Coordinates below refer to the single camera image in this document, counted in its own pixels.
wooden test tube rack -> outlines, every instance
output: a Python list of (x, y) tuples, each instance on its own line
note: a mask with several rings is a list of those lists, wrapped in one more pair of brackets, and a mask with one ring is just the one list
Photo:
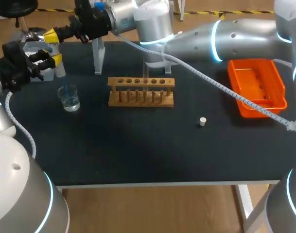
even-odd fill
[[(109, 107), (174, 107), (175, 79), (172, 78), (120, 78), (109, 77), (112, 87)], [(116, 90), (116, 87), (138, 87), (138, 90)], [(164, 88), (154, 91), (153, 87)]]

orange plastic basket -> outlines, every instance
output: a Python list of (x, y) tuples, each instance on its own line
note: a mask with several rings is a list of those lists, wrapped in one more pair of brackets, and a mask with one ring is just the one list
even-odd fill
[[(285, 86), (271, 60), (230, 61), (228, 73), (233, 91), (241, 96), (275, 114), (287, 108)], [(243, 102), (236, 101), (243, 117), (268, 117)]]

wooden floor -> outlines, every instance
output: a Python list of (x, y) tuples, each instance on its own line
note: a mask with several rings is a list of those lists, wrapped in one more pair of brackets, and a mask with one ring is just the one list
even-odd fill
[[(74, 0), (40, 0), (39, 8), (73, 9)], [(186, 0), (186, 11), (273, 10), (273, 0)], [(68, 24), (69, 13), (34, 12), (29, 27), (50, 29)], [(226, 19), (273, 15), (226, 15)], [(212, 15), (175, 16), (174, 31), (215, 22)], [(13, 19), (0, 21), (1, 45), (16, 31)], [(136, 31), (125, 37), (137, 40)], [(117, 40), (112, 34), (104, 40)], [(265, 185), (249, 185), (253, 204)], [(67, 190), (70, 233), (240, 233), (242, 226), (231, 186), (141, 187)], [(267, 232), (262, 228), (259, 233)]]

glass beaker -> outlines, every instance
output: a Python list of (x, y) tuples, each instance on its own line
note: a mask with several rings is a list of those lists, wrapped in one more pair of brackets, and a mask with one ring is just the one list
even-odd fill
[(80, 108), (80, 101), (76, 86), (62, 86), (58, 89), (58, 97), (67, 112), (75, 112)]

white coiled cable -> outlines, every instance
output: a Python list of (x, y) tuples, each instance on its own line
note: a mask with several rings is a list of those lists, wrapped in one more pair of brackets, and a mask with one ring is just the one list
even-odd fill
[(9, 92), (5, 98), (5, 110), (10, 117), (10, 119), (13, 121), (13, 123), (26, 135), (26, 137), (29, 139), (31, 146), (32, 146), (32, 158), (35, 159), (36, 156), (36, 145), (35, 140), (31, 136), (31, 134), (16, 120), (14, 115), (12, 114), (10, 110), (10, 99), (12, 97), (13, 93)]
[(176, 62), (180, 65), (182, 65), (183, 67), (185, 67), (186, 69), (190, 70), (191, 72), (193, 72), (194, 74), (196, 74), (197, 76), (201, 77), (202, 79), (204, 79), (205, 81), (209, 82), (210, 84), (218, 87), (220, 90), (226, 92), (228, 95), (236, 98), (237, 100), (243, 102), (244, 104), (256, 109), (258, 112), (267, 115), (268, 117), (276, 120), (277, 122), (283, 124), (286, 126), (287, 130), (291, 130), (291, 131), (296, 131), (296, 124), (293, 121), (288, 121), (268, 110), (266, 110), (265, 108), (262, 108), (261, 106), (255, 104), (254, 102), (244, 98), (243, 96), (237, 94), (236, 92), (232, 91), (231, 89), (227, 88), (226, 86), (223, 86), (222, 84), (220, 84), (219, 82), (215, 81), (214, 79), (208, 77), (207, 75), (203, 74), (202, 72), (198, 71), (197, 69), (193, 68), (192, 66), (190, 66), (189, 64), (185, 63), (184, 61), (181, 61), (180, 59), (171, 56), (169, 54), (165, 54), (163, 52), (157, 52), (157, 51), (153, 51), (153, 50), (147, 50), (129, 40), (127, 40), (126, 38), (118, 35), (118, 38), (122, 39), (123, 41), (125, 41), (127, 44), (139, 49), (140, 51), (146, 52), (146, 53), (151, 53), (151, 54), (155, 54), (155, 55), (159, 55), (162, 56), (163, 59), (165, 60), (165, 58)]

